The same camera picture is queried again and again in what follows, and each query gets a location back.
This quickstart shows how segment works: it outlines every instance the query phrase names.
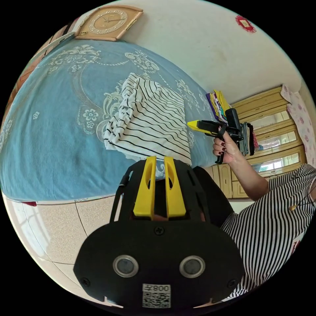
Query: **black device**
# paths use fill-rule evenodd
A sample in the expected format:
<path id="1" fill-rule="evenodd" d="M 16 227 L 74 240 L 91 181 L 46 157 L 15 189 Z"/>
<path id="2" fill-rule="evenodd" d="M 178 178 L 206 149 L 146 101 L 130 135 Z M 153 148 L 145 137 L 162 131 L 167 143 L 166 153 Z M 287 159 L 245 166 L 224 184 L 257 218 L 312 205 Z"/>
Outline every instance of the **black device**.
<path id="1" fill-rule="evenodd" d="M 155 170 L 156 157 L 127 170 L 110 222 L 86 238 L 73 268 L 89 296 L 106 297 L 131 315 L 181 313 L 221 301 L 245 273 L 235 242 L 210 223 L 205 192 L 187 164 L 165 157 L 169 220 L 152 220 Z"/>
<path id="2" fill-rule="evenodd" d="M 244 138 L 241 133 L 241 127 L 240 127 L 237 111 L 234 108 L 230 108 L 225 111 L 225 115 L 226 115 L 228 124 L 224 122 L 218 123 L 218 122 L 213 122 L 213 121 L 198 120 L 198 121 L 188 122 L 188 126 L 195 131 L 203 132 L 207 136 L 216 137 L 221 140 L 224 140 L 223 134 L 226 131 L 229 134 L 229 136 L 232 138 L 232 140 L 238 145 L 238 148 L 239 148 L 239 142 L 242 141 Z M 215 163 L 222 164 L 223 158 L 224 158 L 224 153 L 221 156 L 218 156 Z"/>

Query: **necklace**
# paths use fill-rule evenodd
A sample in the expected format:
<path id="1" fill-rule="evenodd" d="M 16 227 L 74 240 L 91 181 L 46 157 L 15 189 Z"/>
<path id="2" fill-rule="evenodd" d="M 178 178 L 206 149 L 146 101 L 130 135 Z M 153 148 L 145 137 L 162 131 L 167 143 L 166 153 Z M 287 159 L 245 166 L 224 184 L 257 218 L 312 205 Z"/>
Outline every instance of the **necklace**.
<path id="1" fill-rule="evenodd" d="M 297 205 L 291 205 L 291 206 L 289 207 L 289 210 L 290 210 L 290 211 L 294 211 L 297 206 L 312 204 L 312 203 L 316 202 L 316 199 L 315 199 L 313 202 L 300 204 L 306 197 L 308 197 L 309 194 L 311 194 L 311 192 L 312 192 L 314 189 L 316 189 L 316 185 L 314 185 L 314 187 L 310 190 L 310 192 L 309 192 L 306 196 L 304 196 L 304 198 L 303 198 Z"/>

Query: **wardrobe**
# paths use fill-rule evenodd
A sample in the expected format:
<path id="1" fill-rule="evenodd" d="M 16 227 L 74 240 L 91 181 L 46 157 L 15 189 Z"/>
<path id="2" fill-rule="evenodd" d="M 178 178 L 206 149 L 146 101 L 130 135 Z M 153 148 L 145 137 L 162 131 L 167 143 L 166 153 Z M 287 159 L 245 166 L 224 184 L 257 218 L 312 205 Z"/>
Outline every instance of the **wardrobe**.
<path id="1" fill-rule="evenodd" d="M 232 104 L 240 123 L 250 123 L 260 150 L 246 155 L 252 167 L 264 178 L 299 168 L 306 162 L 304 145 L 296 125 L 286 110 L 288 103 L 277 87 Z M 248 198 L 228 164 L 207 171 L 227 198 Z"/>

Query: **label sticker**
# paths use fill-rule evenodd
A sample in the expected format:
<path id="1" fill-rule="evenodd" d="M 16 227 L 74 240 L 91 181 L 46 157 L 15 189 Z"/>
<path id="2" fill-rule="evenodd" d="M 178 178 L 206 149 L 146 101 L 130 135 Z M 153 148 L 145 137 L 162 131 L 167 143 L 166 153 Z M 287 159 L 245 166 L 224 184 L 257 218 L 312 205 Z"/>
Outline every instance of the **label sticker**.
<path id="1" fill-rule="evenodd" d="M 247 32 L 250 32 L 250 33 L 257 32 L 257 30 L 252 26 L 252 24 L 247 19 L 242 17 L 241 15 L 236 16 L 235 20 Z"/>
<path id="2" fill-rule="evenodd" d="M 143 307 L 171 308 L 171 286 L 143 284 Z"/>
<path id="3" fill-rule="evenodd" d="M 296 238 L 293 239 L 292 247 L 291 247 L 291 250 L 290 250 L 290 256 L 294 253 L 295 249 L 298 247 L 298 245 L 302 241 L 302 239 L 304 237 L 304 233 L 305 232 L 301 233 L 300 235 L 298 235 Z"/>

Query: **folded striped cloth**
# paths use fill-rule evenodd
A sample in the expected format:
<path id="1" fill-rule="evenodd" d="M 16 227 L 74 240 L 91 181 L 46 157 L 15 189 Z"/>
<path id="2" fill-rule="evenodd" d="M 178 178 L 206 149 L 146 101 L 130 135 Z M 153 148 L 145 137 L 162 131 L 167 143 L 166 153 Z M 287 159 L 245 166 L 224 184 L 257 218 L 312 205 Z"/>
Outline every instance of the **folded striped cloth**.
<path id="1" fill-rule="evenodd" d="M 184 102 L 177 93 L 131 73 L 122 97 L 104 130 L 106 149 L 141 159 L 170 156 L 191 165 Z"/>

